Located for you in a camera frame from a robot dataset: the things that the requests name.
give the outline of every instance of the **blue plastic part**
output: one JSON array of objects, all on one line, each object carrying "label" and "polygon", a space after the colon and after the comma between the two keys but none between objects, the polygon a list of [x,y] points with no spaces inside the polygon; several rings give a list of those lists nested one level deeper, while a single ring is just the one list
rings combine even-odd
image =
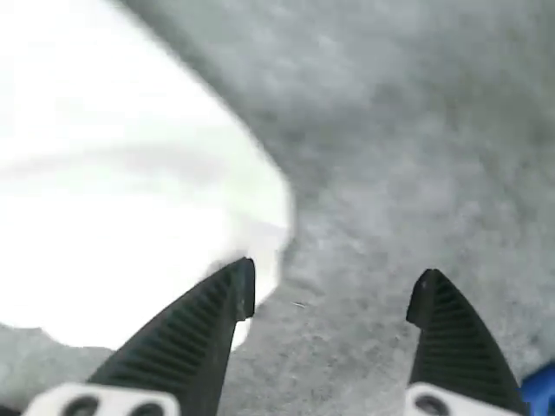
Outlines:
[{"label": "blue plastic part", "polygon": [[555,415],[555,361],[526,377],[520,394],[522,401],[530,404],[530,416]]}]

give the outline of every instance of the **white fabric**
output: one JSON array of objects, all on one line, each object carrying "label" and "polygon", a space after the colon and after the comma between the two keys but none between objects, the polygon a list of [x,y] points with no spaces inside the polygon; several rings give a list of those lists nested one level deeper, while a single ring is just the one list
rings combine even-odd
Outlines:
[{"label": "white fabric", "polygon": [[255,260],[257,303],[276,288],[288,185],[138,21],[8,0],[0,28],[0,322],[117,349],[235,257]]}]

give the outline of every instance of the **gray floor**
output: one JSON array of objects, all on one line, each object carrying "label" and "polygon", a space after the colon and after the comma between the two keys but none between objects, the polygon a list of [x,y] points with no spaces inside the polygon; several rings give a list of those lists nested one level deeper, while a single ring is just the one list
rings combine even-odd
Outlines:
[{"label": "gray floor", "polygon": [[[232,358],[221,414],[399,414],[405,308],[431,266],[519,377],[555,354],[554,2],[128,2],[297,194],[284,285]],[[0,335],[13,405],[107,355]]]}]

